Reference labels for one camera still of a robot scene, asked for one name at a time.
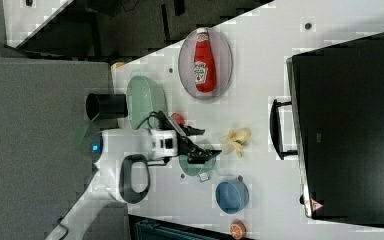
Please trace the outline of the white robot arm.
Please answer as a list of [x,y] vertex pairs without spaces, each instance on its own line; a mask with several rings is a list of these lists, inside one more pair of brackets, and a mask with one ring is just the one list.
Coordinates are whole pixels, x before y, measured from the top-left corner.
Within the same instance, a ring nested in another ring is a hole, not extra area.
[[45,240],[83,240],[101,210],[115,202],[137,204],[148,194],[133,189],[132,168],[136,163],[150,167],[156,162],[184,156],[193,164],[206,163],[220,154],[203,149],[176,130],[109,129],[100,133],[101,154],[84,193]]

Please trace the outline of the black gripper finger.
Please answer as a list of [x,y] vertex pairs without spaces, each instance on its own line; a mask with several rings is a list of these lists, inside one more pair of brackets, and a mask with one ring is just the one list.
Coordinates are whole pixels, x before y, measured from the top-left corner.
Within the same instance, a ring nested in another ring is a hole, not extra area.
[[179,154],[186,156],[189,164],[204,164],[221,153],[221,150],[203,149],[187,137],[179,140]]
[[178,130],[181,136],[199,136],[205,133],[204,129],[193,128],[189,125],[187,126],[180,125]]

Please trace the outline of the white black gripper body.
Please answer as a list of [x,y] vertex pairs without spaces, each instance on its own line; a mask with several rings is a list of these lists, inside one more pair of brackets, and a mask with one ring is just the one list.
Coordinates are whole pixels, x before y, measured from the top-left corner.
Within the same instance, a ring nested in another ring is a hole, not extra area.
[[151,138],[154,159],[179,155],[179,138],[175,130],[152,130]]

